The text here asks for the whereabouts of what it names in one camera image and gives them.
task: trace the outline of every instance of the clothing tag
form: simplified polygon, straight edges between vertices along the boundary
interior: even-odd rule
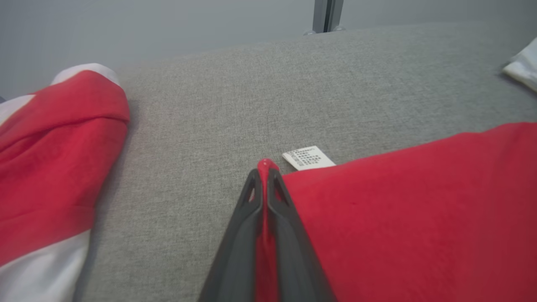
[[[298,171],[336,165],[317,146],[285,152],[282,156]]]

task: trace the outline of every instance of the white care label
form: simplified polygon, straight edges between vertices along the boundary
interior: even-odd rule
[[[282,156],[298,171],[336,165],[317,146],[285,152]]]

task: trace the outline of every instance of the gray background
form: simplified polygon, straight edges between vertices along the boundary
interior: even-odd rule
[[[38,90],[60,70],[140,61],[311,29],[314,0],[0,0],[0,96]],[[347,29],[433,21],[517,22],[535,0],[346,0]]]

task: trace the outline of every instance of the white stripe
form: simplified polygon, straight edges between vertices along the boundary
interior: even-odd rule
[[[0,126],[35,95],[21,96],[0,104]]]
[[[79,72],[84,71],[84,70],[95,71],[96,73],[101,74],[104,77],[106,77],[107,79],[109,79],[111,82],[113,82],[117,86],[120,86],[118,76],[115,74],[115,72],[112,69],[110,69],[110,68],[108,68],[106,66],[103,66],[101,64],[97,64],[97,63],[83,64],[83,65],[77,65],[77,66],[73,66],[71,68],[67,68],[66,70],[60,72],[54,78],[54,80],[52,81],[51,85],[64,82],[67,79],[75,76],[76,74],[78,74]]]
[[[86,231],[0,267],[0,302],[71,301],[89,243]]]

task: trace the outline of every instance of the metal frame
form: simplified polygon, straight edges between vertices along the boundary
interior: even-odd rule
[[[315,0],[313,11],[313,31],[331,32],[339,25],[343,0]]]

